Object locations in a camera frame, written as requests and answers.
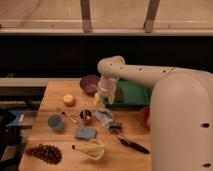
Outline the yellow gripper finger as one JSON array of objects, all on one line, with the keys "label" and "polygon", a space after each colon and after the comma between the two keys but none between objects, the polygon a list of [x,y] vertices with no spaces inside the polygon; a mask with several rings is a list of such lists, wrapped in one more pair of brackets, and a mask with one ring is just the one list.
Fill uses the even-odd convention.
[{"label": "yellow gripper finger", "polygon": [[95,93],[95,95],[94,95],[94,105],[95,106],[99,105],[100,101],[101,101],[100,95],[98,93]]},{"label": "yellow gripper finger", "polygon": [[111,94],[108,96],[108,102],[109,102],[109,104],[113,104],[114,99],[115,99],[115,93],[111,93]]}]

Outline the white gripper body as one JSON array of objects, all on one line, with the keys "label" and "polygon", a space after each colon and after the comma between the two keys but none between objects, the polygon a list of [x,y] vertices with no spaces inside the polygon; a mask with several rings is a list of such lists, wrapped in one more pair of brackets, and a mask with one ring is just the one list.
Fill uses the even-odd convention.
[{"label": "white gripper body", "polygon": [[100,96],[110,96],[115,93],[117,80],[102,76],[98,82],[97,92]]}]

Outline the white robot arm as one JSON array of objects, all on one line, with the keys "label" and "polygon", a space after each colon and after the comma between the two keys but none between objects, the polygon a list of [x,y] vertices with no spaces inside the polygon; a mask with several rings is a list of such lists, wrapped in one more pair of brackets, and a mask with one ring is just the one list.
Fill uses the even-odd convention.
[{"label": "white robot arm", "polygon": [[96,98],[114,100],[120,79],[152,90],[152,171],[213,171],[213,73],[128,65],[121,56],[98,62]]}]

